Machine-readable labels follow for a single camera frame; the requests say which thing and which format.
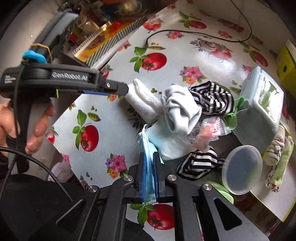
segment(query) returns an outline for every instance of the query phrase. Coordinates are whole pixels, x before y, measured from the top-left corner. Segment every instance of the pea pod print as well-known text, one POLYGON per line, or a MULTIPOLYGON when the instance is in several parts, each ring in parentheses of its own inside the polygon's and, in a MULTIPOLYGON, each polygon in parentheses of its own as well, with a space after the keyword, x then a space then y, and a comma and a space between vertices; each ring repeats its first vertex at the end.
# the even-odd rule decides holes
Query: pea pod print
POLYGON ((87 116, 93 121, 101 121, 100 117, 95 113, 88 112, 87 116))

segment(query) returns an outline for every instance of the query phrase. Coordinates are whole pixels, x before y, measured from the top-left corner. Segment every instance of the black and white striped cloth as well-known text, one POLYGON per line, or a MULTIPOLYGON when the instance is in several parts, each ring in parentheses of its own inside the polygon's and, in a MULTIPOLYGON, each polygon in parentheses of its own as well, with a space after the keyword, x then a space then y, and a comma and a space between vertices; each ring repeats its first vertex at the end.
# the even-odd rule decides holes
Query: black and white striped cloth
POLYGON ((233 112, 232 94, 214 82, 208 81, 189 88, 196 104, 202 107, 205 115, 225 115, 233 112))
POLYGON ((190 181, 195 181, 208 174, 214 168, 222 168, 224 159, 218 159, 213 147, 206 153, 195 151, 189 153, 185 161, 177 167, 177 175, 190 181))

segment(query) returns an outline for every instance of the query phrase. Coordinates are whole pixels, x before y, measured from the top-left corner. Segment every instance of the blue fabric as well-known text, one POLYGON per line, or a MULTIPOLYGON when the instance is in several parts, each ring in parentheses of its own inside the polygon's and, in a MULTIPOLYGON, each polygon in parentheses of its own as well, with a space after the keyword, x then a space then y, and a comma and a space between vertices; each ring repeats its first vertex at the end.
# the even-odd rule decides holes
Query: blue fabric
POLYGON ((33 50, 27 50, 22 58, 30 58, 36 60, 38 63, 47 64, 45 57, 42 54, 35 53, 33 50))
POLYGON ((139 133, 140 136, 140 151, 145 153, 144 164, 146 167, 145 175, 143 177, 143 182, 145 183, 145 201, 150 201, 155 199, 155 187, 154 187, 154 178, 152 174, 152 164, 153 164, 153 153, 157 152, 156 147, 149 142, 148 135, 146 130, 148 125, 144 125, 143 130, 139 133))

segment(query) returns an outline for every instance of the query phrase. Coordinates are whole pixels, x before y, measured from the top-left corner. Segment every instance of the thin black wire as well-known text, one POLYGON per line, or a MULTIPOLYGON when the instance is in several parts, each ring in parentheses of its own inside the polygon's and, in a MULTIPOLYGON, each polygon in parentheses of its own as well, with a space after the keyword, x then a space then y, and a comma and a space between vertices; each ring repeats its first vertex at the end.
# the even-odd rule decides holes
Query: thin black wire
POLYGON ((26 154, 26 153, 23 153, 23 152, 20 152, 18 150, 14 150, 14 149, 11 149, 11 148, 8 148, 8 147, 0 147, 0 151, 4 151, 4 152, 9 152, 9 153, 13 153, 15 155, 21 155, 25 158, 27 158, 28 160, 36 163, 38 166, 42 167, 52 178, 53 180, 60 186, 60 188, 63 190, 63 192, 68 196, 68 198, 72 200, 70 194, 65 190, 65 188, 61 185, 61 183, 59 182, 59 180, 56 178, 56 176, 51 172, 51 170, 46 166, 44 165, 42 162, 38 161, 37 159, 33 158, 32 156, 26 154))
MULTIPOLYGON (((22 72, 25 68, 25 65, 24 64, 21 64, 20 65, 20 71, 17 75, 17 78, 15 80, 15 89, 14 89, 14 92, 13 92, 13 108, 14 108, 14 122, 15 122, 15 132, 16 132, 16 138, 15 138, 15 149, 16 151, 18 150, 18 145, 19 145, 19 135, 18 135, 18 125, 17 125, 17 94, 18 94, 18 88, 19 88, 19 83, 20 83, 20 77, 22 75, 22 72)), ((7 180, 12 172, 12 169, 15 165, 15 162, 16 162, 16 159, 17 159, 17 155, 14 156, 9 168, 8 168, 8 172, 6 173, 6 176, 4 178, 4 181, 2 183, 2 187, 1 187, 1 190, 0 190, 0 200, 1 200, 1 197, 2 197, 2 194, 3 194, 3 191, 4 191, 4 188, 6 186, 6 183, 7 183, 7 180)))
POLYGON ((249 23, 249 21, 246 19, 246 17, 243 15, 243 13, 241 12, 241 10, 234 4, 234 2, 232 0, 230 0, 230 2, 232 2, 232 4, 236 7, 236 9, 240 12, 240 14, 244 17, 244 19, 247 21, 249 27, 250 27, 250 35, 244 39, 244 40, 228 40, 228 39, 223 39, 223 38, 220 38, 220 37, 216 37, 216 36, 213 36, 213 35, 209 35, 209 34, 204 34, 202 32, 192 32, 192 31, 183 31, 183 30, 177 30, 177 29, 165 29, 165 30, 160 30, 156 33, 153 33, 151 34, 147 39, 146 39, 146 47, 149 46, 148 44, 148 40, 153 36, 153 35, 156 35, 158 33, 161 33, 161 32, 167 32, 167 31, 179 31, 179 32, 182 32, 182 33, 188 33, 188 34, 194 34, 194 35, 205 35, 205 36, 208 36, 208 37, 211 37, 211 38, 216 38, 216 39, 220 39, 220 40, 223 40, 223 41, 227 41, 227 42, 231 42, 231 43, 242 43, 244 41, 247 41, 251 36, 252 36, 252 27, 249 23))

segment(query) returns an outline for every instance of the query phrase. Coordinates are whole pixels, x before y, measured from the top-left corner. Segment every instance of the yellow box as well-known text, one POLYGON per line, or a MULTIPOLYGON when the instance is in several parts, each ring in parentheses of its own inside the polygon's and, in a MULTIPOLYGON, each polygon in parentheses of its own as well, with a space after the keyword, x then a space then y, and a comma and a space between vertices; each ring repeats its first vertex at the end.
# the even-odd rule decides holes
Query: yellow box
POLYGON ((282 48, 276 62, 281 86, 296 98, 296 63, 286 45, 282 48))

